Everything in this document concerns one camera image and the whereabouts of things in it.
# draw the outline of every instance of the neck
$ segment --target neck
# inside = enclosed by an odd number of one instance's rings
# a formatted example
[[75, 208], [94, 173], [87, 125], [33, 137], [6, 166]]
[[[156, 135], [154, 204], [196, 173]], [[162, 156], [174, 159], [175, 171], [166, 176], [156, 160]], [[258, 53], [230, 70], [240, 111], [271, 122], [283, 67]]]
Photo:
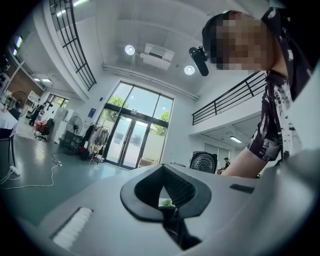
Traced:
[[275, 63], [271, 70], [279, 73], [280, 75], [284, 76], [285, 78], [288, 77], [288, 71], [287, 71], [287, 66], [286, 66], [286, 61], [284, 58], [284, 55], [281, 51], [280, 44], [278, 40], [275, 38], [274, 39], [274, 48], [275, 48]]

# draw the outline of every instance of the black metal railing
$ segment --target black metal railing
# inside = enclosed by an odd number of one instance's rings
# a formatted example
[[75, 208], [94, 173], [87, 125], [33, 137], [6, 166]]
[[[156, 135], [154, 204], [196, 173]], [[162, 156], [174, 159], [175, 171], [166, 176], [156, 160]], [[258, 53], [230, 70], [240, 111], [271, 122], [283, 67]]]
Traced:
[[249, 75], [226, 93], [193, 113], [192, 125], [199, 124], [262, 93], [267, 84], [265, 78], [266, 75], [262, 71]]
[[96, 79], [86, 60], [76, 28], [72, 0], [50, 0], [50, 11], [56, 33], [78, 77], [89, 91]]

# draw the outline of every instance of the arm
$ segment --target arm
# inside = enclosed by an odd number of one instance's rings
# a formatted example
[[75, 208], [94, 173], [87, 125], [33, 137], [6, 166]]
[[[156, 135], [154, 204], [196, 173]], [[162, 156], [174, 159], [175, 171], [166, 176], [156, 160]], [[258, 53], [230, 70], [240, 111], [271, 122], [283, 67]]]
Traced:
[[221, 175], [254, 179], [266, 164], [266, 161], [245, 148]]
[[282, 138], [278, 134], [267, 88], [262, 96], [261, 121], [251, 142], [222, 175], [255, 178], [268, 161], [276, 160]]

